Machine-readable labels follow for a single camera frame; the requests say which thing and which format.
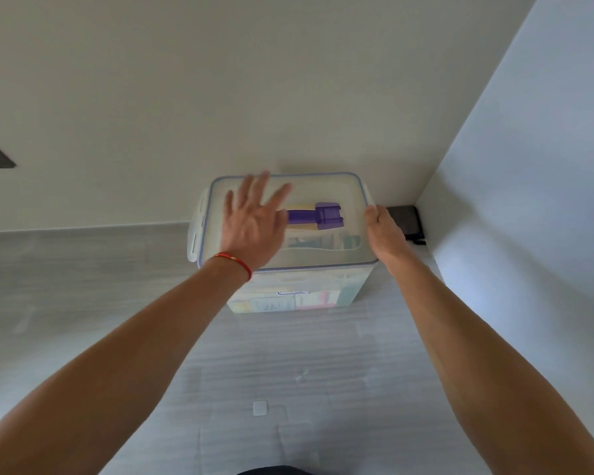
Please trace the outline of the person's right hand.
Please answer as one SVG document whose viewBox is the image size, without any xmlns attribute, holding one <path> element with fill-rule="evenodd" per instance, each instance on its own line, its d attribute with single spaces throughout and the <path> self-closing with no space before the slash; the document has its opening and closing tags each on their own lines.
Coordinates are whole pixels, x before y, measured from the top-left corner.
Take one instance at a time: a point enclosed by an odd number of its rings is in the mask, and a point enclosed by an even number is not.
<svg viewBox="0 0 594 475">
<path fill-rule="evenodd" d="M 378 225 L 368 230 L 367 235 L 372 251 L 387 269 L 395 267 L 398 262 L 410 260 L 414 255 L 403 232 L 389 215 L 387 208 L 381 205 L 369 205 L 378 208 Z"/>
</svg>

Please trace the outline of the person's left hand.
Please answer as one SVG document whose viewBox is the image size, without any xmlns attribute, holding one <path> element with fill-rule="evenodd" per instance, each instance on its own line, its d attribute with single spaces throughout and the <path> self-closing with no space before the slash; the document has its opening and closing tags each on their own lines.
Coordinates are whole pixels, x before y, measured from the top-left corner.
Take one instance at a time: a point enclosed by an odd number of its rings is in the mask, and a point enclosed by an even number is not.
<svg viewBox="0 0 594 475">
<path fill-rule="evenodd" d="M 246 175 L 238 190 L 233 191 L 232 216 L 223 216 L 222 210 L 220 249 L 215 255 L 215 258 L 237 263 L 249 278 L 254 271 L 269 263 L 284 242 L 284 239 L 276 237 L 276 212 L 282 210 L 281 206 L 292 189 L 290 183 L 282 184 L 268 200 L 262 198 L 261 207 L 254 209 L 251 206 L 251 186 L 257 177 Z"/>
</svg>

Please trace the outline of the black flat device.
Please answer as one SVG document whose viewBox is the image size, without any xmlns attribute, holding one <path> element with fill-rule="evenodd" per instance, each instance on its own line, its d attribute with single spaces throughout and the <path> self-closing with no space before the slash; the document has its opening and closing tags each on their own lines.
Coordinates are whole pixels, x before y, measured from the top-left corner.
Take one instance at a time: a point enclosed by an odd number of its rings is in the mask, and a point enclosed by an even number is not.
<svg viewBox="0 0 594 475">
<path fill-rule="evenodd" d="M 404 233 L 405 239 L 417 246 L 426 246 L 420 215 L 413 205 L 387 207 L 389 215 Z"/>
</svg>

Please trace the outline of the clear lid with purple handle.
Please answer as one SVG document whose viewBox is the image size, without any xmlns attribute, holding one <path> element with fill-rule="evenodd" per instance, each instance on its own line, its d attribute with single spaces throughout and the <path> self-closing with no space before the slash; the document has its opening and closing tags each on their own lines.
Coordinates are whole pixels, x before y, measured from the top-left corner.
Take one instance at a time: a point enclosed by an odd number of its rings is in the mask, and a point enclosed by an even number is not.
<svg viewBox="0 0 594 475">
<path fill-rule="evenodd" d="M 223 199 L 227 191 L 237 194 L 243 180 L 243 176 L 221 176 L 201 194 L 187 235 L 187 258 L 198 267 L 218 253 Z M 263 203 L 285 183 L 292 185 L 280 207 L 289 214 L 285 239 L 260 271 L 366 265 L 377 260 L 367 242 L 364 220 L 365 208 L 373 200 L 358 175 L 272 175 Z"/>
</svg>

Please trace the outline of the person's left forearm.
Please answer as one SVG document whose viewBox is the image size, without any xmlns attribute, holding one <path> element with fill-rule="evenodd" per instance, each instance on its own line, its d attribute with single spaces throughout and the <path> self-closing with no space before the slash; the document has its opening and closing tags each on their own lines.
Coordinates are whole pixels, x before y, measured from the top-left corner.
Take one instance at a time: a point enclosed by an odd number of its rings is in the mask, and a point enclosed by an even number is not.
<svg viewBox="0 0 594 475">
<path fill-rule="evenodd" d="M 50 375 L 0 419 L 0 475 L 98 475 L 250 279 L 237 263 L 212 257 Z"/>
</svg>

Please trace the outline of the clear plastic storage box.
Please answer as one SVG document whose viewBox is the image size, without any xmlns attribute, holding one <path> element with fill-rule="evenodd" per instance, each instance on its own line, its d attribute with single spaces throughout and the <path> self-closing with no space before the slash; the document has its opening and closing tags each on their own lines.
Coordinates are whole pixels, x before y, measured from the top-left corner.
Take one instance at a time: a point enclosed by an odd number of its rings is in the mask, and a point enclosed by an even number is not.
<svg viewBox="0 0 594 475">
<path fill-rule="evenodd" d="M 257 271 L 236 291 L 227 306 L 234 313 L 349 306 L 376 264 Z"/>
</svg>

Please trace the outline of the person's right forearm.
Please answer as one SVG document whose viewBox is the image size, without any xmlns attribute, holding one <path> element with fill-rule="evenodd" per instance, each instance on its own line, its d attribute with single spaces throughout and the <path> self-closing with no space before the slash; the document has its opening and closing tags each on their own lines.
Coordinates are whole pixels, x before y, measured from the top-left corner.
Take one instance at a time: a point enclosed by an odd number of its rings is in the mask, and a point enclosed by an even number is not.
<svg viewBox="0 0 594 475">
<path fill-rule="evenodd" d="M 594 437 L 552 384 L 413 253 L 380 259 L 493 475 L 594 475 Z"/>
</svg>

